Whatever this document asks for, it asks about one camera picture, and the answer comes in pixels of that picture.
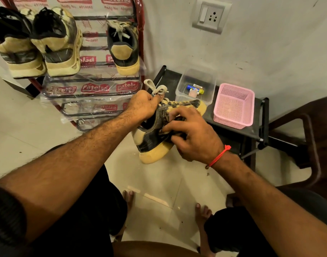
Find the switch plate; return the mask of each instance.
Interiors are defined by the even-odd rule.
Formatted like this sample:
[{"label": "switch plate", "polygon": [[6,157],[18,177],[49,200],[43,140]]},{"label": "switch plate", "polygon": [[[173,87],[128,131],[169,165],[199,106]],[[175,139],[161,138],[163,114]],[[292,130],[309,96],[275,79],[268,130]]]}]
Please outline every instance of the switch plate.
[{"label": "switch plate", "polygon": [[197,0],[192,14],[192,27],[221,34],[230,8],[231,3]]}]

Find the sneaker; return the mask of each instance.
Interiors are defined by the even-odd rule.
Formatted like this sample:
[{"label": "sneaker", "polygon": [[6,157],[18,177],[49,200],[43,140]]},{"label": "sneaker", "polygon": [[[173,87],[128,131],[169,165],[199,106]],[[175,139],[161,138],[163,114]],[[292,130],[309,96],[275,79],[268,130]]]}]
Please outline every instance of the sneaker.
[{"label": "sneaker", "polygon": [[46,73],[43,58],[31,43],[30,9],[21,12],[0,7],[0,55],[13,78],[39,77]]},{"label": "sneaker", "polygon": [[123,76],[134,76],[140,69],[137,28],[127,18],[107,23],[108,47],[118,73]]},{"label": "sneaker", "polygon": [[[162,95],[167,92],[166,86],[161,85],[155,88],[154,83],[149,79],[145,80],[144,84],[153,90],[153,95]],[[158,105],[155,114],[132,132],[134,142],[140,151],[140,160],[143,164],[151,164],[158,161],[173,147],[174,144],[170,139],[176,133],[161,134],[160,131],[168,124],[170,111],[181,105],[195,107],[201,115],[206,111],[205,103],[200,100],[175,102],[164,98]],[[184,119],[179,116],[176,120],[183,121]]]},{"label": "sneaker", "polygon": [[61,7],[43,8],[35,15],[31,41],[45,58],[50,76],[79,72],[83,35],[70,12]]}]

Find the red thread bracelet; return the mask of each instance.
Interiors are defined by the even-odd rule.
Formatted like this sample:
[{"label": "red thread bracelet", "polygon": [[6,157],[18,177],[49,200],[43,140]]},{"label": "red thread bracelet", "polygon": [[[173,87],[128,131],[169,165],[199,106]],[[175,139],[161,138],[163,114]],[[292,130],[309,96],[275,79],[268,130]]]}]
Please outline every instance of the red thread bracelet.
[{"label": "red thread bracelet", "polygon": [[220,155],[218,155],[213,161],[211,161],[211,163],[209,165],[206,165],[205,168],[206,169],[209,169],[213,164],[215,164],[220,158],[221,156],[223,156],[223,154],[227,151],[227,150],[230,150],[231,149],[231,146],[230,145],[226,145],[224,147],[224,151],[221,152]]}]

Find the black cloth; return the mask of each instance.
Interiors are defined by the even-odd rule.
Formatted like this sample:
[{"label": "black cloth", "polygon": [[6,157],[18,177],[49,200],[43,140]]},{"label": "black cloth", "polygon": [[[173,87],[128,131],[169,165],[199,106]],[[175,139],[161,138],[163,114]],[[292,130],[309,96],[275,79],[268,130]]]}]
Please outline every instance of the black cloth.
[{"label": "black cloth", "polygon": [[103,165],[76,203],[31,244],[21,203],[0,188],[0,257],[113,256],[110,235],[122,229],[127,204]]},{"label": "black cloth", "polygon": [[[327,201],[301,188],[280,189],[295,203],[327,225]],[[211,216],[204,225],[211,251],[235,251],[238,257],[276,257],[268,241],[245,207],[225,208]]]}]

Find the person's left hand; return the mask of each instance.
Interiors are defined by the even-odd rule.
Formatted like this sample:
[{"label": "person's left hand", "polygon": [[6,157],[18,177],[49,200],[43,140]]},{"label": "person's left hand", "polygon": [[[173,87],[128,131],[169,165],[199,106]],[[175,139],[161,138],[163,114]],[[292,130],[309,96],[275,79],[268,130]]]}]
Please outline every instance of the person's left hand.
[{"label": "person's left hand", "polygon": [[126,111],[131,113],[135,118],[135,121],[140,124],[155,113],[155,110],[162,99],[163,96],[161,95],[155,95],[153,97],[147,91],[140,90],[133,95]]}]

